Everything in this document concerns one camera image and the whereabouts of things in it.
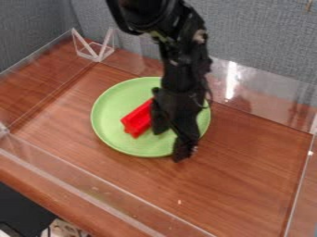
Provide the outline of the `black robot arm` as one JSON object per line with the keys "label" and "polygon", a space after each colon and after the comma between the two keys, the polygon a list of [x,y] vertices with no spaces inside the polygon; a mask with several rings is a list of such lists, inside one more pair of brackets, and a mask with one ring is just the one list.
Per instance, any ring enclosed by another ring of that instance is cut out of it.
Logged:
{"label": "black robot arm", "polygon": [[153,89],[151,127],[155,135],[176,133],[173,160],[180,162],[197,151],[197,117],[213,102],[206,23],[185,0],[106,2],[119,29],[131,35],[149,34],[158,44],[164,75]]}

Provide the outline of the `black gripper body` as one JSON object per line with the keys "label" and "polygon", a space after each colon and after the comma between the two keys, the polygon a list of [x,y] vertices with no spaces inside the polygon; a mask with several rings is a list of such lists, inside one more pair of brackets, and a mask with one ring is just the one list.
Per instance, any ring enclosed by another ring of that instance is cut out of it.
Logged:
{"label": "black gripper body", "polygon": [[161,109],[168,113],[170,128],[177,118],[189,115],[198,116],[205,108],[205,92],[202,90],[174,93],[165,88],[155,87],[153,95],[153,103],[157,102]]}

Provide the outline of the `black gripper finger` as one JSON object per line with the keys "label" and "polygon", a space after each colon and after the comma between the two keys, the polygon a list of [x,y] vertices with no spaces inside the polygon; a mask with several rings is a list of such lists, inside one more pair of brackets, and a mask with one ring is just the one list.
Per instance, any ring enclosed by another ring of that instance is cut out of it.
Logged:
{"label": "black gripper finger", "polygon": [[161,135],[170,129],[168,113],[161,109],[160,104],[154,102],[150,106],[153,133]]}
{"label": "black gripper finger", "polygon": [[189,115],[177,118],[173,122],[173,130],[177,138],[173,149],[173,160],[176,163],[190,158],[197,151],[201,131],[197,123],[197,116]]}

